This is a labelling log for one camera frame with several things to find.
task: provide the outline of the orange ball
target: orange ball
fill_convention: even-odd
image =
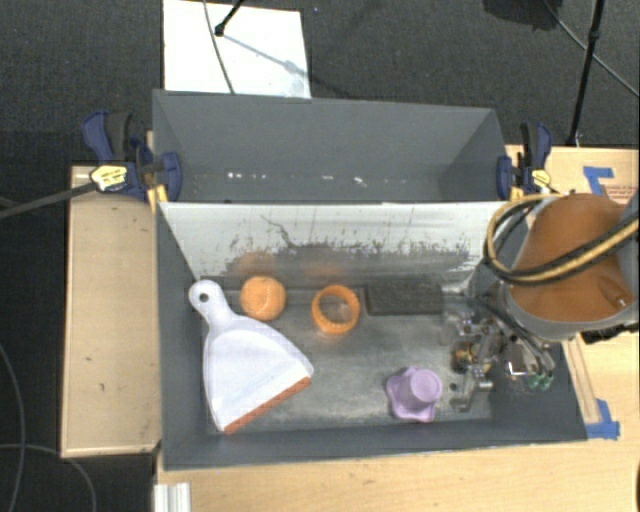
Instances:
[[[252,277],[242,285],[240,306],[251,318],[269,321],[277,318],[287,302],[287,292],[272,277]]]

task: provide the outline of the metal bracket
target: metal bracket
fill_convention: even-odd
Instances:
[[[154,485],[153,505],[154,512],[191,512],[191,485]]]

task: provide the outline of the black stand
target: black stand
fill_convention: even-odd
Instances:
[[[578,143],[578,123],[580,123],[580,114],[582,113],[582,103],[584,101],[584,93],[587,89],[587,80],[589,79],[589,70],[593,61],[593,53],[596,48],[596,41],[600,37],[600,21],[602,20],[602,11],[604,10],[604,0],[596,0],[593,9],[593,18],[591,19],[591,28],[589,29],[589,44],[587,45],[587,53],[584,58],[582,67],[582,79],[580,80],[580,90],[578,91],[578,99],[576,100],[576,109],[573,113],[573,121],[571,123],[571,132],[567,139],[567,145],[575,146]]]
[[[216,25],[216,29],[214,33],[217,37],[222,37],[224,35],[224,28],[227,26],[227,23],[229,23],[229,20],[233,18],[233,15],[236,13],[236,11],[240,9],[240,6],[243,3],[244,3],[244,0],[238,0],[236,4],[233,6],[233,8],[231,9],[231,11],[229,12],[229,14],[227,14],[226,18],[222,20],[222,23],[220,23],[219,25]]]

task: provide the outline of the yellow label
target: yellow label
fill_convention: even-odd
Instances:
[[[536,169],[531,173],[531,177],[536,185],[546,187],[551,183],[551,176],[544,169]]]
[[[123,165],[101,165],[90,174],[101,192],[115,192],[127,185],[127,168]]]
[[[521,188],[511,187],[511,191],[509,193],[509,201],[517,201],[518,199],[522,199],[524,197],[524,192]]]

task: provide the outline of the black floor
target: black floor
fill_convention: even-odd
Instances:
[[[547,0],[585,40],[592,2]],[[312,94],[495,108],[505,140],[519,123],[569,134],[584,52],[542,0],[267,0],[300,9]],[[27,201],[62,190],[74,160],[91,158],[79,124],[128,110],[151,128],[162,85],[162,5],[95,0],[0,2],[0,196]],[[640,4],[608,2],[596,53],[638,89]],[[585,145],[638,147],[638,99],[594,64],[580,130]],[[57,448],[65,288],[65,207],[0,221],[0,343],[24,397],[27,441]],[[0,364],[0,443],[19,441],[18,409]],[[0,449],[0,511],[18,463]],[[149,456],[82,461],[101,511],[150,507]],[[27,455],[16,511],[90,510],[80,474]]]

